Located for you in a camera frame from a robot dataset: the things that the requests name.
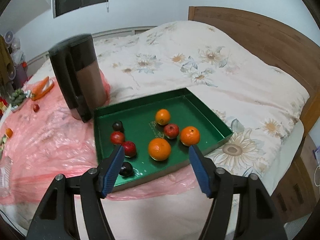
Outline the grey plate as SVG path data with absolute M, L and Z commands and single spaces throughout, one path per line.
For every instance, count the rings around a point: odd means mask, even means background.
M 16 112 L 19 109 L 21 109 L 23 105 L 27 102 L 27 100 L 30 98 L 30 95 L 31 90 L 15 90 L 10 96 L 11 111 Z

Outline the orange rimmed white plate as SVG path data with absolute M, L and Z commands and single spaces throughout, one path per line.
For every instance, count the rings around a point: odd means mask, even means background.
M 43 88 L 41 94 L 39 94 L 35 98 L 31 98 L 31 100 L 33 101 L 39 100 L 40 98 L 44 97 L 49 91 L 51 91 L 53 87 L 54 87 L 54 81 L 52 79 L 49 79 L 48 83 Z

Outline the pile of green leaves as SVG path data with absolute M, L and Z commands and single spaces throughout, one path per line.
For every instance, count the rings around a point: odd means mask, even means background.
M 11 106 L 14 107 L 21 105 L 26 98 L 27 96 L 21 88 L 15 90 L 10 96 Z

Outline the purple bin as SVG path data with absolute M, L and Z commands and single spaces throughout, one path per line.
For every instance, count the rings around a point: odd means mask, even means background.
M 24 67 L 22 66 L 22 64 L 19 64 L 18 66 L 16 66 L 15 69 L 16 69 L 16 75 L 13 82 L 16 88 L 21 88 L 24 85 L 24 83 L 28 80 L 27 73 Z

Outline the floral bed quilt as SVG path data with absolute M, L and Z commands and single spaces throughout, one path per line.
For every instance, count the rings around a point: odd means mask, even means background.
M 144 33 L 95 43 L 103 69 L 128 74 L 171 70 L 200 83 L 198 96 L 233 135 L 210 157 L 236 175 L 256 173 L 272 193 L 288 170 L 302 131 L 296 127 L 309 94 L 291 75 L 257 58 L 210 25 L 177 21 Z M 190 166 L 102 201 L 117 239 L 197 239 L 211 201 Z M 2 205 L 27 229 L 39 202 Z

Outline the clear glass square dish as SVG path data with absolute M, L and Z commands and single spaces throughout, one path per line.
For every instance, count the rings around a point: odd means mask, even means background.
M 4 198 L 10 194 L 10 179 L 12 171 L 13 161 L 9 156 L 1 158 L 1 169 L 0 169 L 0 197 Z

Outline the red apple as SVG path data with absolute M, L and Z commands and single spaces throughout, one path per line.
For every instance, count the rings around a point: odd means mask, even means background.
M 114 131 L 110 135 L 110 141 L 114 145 L 121 145 L 125 141 L 125 134 L 120 131 Z
M 180 129 L 176 124 L 167 124 L 163 129 L 164 135 L 168 139 L 175 139 L 180 133 Z
M 40 109 L 39 105 L 38 104 L 33 104 L 33 111 L 36 113 L 38 112 Z
M 125 157 L 132 158 L 137 154 L 136 145 L 132 141 L 125 141 L 121 144 L 124 148 Z

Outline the olive green hanging coat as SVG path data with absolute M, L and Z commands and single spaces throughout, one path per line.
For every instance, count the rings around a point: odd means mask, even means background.
M 0 71 L 1 71 L 1 86 L 5 85 L 10 81 L 8 75 L 8 69 L 14 67 L 12 58 L 7 49 L 7 44 L 3 38 L 0 36 Z

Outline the orange carrot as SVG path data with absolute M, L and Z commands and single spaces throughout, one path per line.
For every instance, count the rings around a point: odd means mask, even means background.
M 45 77 L 43 80 L 39 81 L 37 84 L 35 84 L 32 89 L 31 89 L 31 98 L 35 98 L 36 96 L 38 96 L 39 94 L 41 94 L 43 88 L 45 87 L 45 85 L 48 83 L 49 81 L 49 77 Z

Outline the green metal tray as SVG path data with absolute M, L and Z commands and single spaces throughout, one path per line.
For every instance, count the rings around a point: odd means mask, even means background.
M 137 149 L 135 157 L 125 158 L 133 166 L 133 175 L 118 176 L 113 188 L 115 192 L 163 177 L 189 164 L 188 147 L 178 138 L 168 141 L 171 154 L 167 160 L 155 161 L 149 156 L 149 142 L 165 138 L 164 128 L 155 121 L 156 112 L 160 109 L 169 111 L 170 121 L 179 129 L 194 126 L 199 130 L 198 147 L 203 155 L 213 152 L 233 135 L 233 131 L 187 88 L 97 108 L 93 113 L 97 160 L 107 158 L 114 149 L 110 136 L 116 121 L 122 122 L 125 139 L 134 142 Z

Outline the bok choy leaf upper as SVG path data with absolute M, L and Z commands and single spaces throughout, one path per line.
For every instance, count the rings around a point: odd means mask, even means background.
M 7 140 L 8 140 L 8 137 L 6 134 L 4 134 L 0 139 L 0 145 L 1 146 L 4 145 L 7 142 Z

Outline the black copper electric kettle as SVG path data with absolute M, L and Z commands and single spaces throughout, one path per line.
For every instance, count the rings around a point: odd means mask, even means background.
M 57 43 L 49 49 L 49 59 L 71 115 L 88 122 L 108 99 L 92 35 L 80 34 Z

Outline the small white fan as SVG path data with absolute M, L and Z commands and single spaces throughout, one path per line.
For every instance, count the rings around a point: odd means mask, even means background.
M 7 45 L 11 45 L 14 40 L 14 33 L 12 31 L 7 31 L 3 38 Z

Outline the large orange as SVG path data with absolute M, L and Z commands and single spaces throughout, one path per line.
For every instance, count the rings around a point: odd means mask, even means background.
M 165 139 L 155 138 L 148 144 L 148 154 L 155 161 L 165 161 L 171 154 L 171 146 Z
M 188 126 L 181 130 L 180 141 L 185 146 L 196 145 L 200 142 L 200 132 L 194 126 Z

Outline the dark plum back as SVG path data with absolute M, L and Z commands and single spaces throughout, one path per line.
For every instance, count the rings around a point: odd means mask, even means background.
M 122 177 L 130 177 L 133 175 L 133 166 L 131 165 L 131 163 L 125 161 L 123 162 L 120 171 L 119 171 L 119 175 Z

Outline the wooden headboard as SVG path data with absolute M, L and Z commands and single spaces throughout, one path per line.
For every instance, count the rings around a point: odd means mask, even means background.
M 190 21 L 217 27 L 266 64 L 293 76 L 308 91 L 301 114 L 305 134 L 319 118 L 319 46 L 296 29 L 253 12 L 224 7 L 195 7 Z

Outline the lone orange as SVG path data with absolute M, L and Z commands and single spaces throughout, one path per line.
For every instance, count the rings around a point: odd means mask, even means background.
M 13 136 L 13 131 L 12 131 L 12 129 L 7 128 L 5 134 L 6 134 L 6 136 L 7 136 L 8 138 L 11 138 L 11 137 Z

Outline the small orange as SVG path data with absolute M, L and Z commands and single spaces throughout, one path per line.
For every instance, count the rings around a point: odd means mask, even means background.
M 171 115 L 167 109 L 160 109 L 155 115 L 155 121 L 157 124 L 164 126 L 170 122 Z

